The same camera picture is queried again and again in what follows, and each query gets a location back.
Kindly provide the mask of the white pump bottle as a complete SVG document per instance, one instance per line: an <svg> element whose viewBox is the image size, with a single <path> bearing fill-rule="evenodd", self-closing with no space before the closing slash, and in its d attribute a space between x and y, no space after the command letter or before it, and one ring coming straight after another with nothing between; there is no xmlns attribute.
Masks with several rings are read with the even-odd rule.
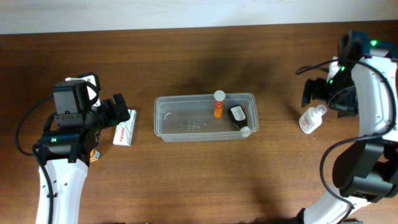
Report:
<svg viewBox="0 0 398 224"><path fill-rule="evenodd" d="M301 130L310 134L322 124L322 116L327 112L325 105L310 107L299 119Z"/></svg>

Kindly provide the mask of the dark bottle white cap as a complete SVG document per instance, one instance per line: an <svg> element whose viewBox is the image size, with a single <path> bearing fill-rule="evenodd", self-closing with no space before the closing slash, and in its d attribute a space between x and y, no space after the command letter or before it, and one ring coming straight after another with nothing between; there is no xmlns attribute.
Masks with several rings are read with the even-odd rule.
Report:
<svg viewBox="0 0 398 224"><path fill-rule="evenodd" d="M231 122L239 129L242 137L246 138L251 135L251 130L248 126L248 117L242 106L234 105L228 108L228 116Z"/></svg>

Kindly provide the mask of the orange tube white cap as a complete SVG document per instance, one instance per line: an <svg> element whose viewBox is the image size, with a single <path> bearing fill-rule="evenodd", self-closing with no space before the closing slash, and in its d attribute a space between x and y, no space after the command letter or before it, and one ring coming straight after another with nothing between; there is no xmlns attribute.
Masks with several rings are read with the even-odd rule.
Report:
<svg viewBox="0 0 398 224"><path fill-rule="evenodd" d="M221 118L223 115L223 106L226 94L222 90L217 90L213 96L215 99L214 116L215 118Z"/></svg>

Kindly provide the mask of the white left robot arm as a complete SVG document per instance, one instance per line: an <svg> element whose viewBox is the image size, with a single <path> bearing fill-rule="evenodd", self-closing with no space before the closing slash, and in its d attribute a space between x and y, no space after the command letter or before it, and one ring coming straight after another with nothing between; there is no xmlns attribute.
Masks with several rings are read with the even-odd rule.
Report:
<svg viewBox="0 0 398 224"><path fill-rule="evenodd" d="M85 80L56 84L53 98L56 112L32 147L40 176L36 222L78 223L90 153L99 143L100 132L131 115L121 94L95 107L99 89Z"/></svg>

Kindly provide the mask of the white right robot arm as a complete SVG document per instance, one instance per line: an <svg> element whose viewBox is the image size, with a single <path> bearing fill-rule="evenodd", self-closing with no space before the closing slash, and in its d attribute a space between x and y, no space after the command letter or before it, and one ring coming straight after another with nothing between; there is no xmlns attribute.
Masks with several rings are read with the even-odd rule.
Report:
<svg viewBox="0 0 398 224"><path fill-rule="evenodd" d="M302 131L311 133L331 109L358 116L359 134L343 140L333 183L294 222L348 223L360 208L397 195L397 46L352 30L339 40L337 56L317 68L328 76L305 83Z"/></svg>

